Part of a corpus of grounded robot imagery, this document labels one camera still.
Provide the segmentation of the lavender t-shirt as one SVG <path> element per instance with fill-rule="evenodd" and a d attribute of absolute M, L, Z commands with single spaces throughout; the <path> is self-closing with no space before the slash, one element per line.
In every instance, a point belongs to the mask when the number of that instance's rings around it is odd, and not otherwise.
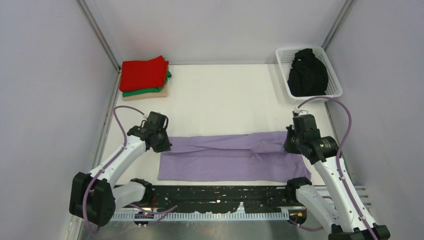
<path fill-rule="evenodd" d="M 284 149 L 286 131 L 171 137 L 161 153 L 160 181 L 287 182 L 312 173 L 299 154 Z"/>

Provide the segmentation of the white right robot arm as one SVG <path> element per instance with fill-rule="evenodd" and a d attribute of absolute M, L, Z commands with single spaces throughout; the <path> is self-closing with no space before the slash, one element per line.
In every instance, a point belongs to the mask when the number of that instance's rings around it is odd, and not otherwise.
<path fill-rule="evenodd" d="M 325 183 L 331 202 L 321 196 L 306 177 L 287 181 L 285 198 L 302 204 L 322 225 L 329 240 L 388 240 L 386 225 L 377 224 L 347 175 L 339 146 L 331 136 L 321 136 L 315 117 L 294 113 L 287 126 L 284 149 L 307 158 Z"/>

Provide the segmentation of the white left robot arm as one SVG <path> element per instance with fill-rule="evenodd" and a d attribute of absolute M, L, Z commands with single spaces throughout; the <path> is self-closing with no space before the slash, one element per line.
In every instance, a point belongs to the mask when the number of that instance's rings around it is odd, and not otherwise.
<path fill-rule="evenodd" d="M 77 173 L 72 180 L 69 213 L 103 227 L 116 209 L 134 203 L 148 207 L 154 199 L 150 182 L 133 178 L 125 185 L 116 184 L 131 164 L 147 151 L 171 150 L 168 123 L 167 116 L 151 111 L 140 125 L 123 132 L 123 143 L 111 156 L 90 172 Z"/>

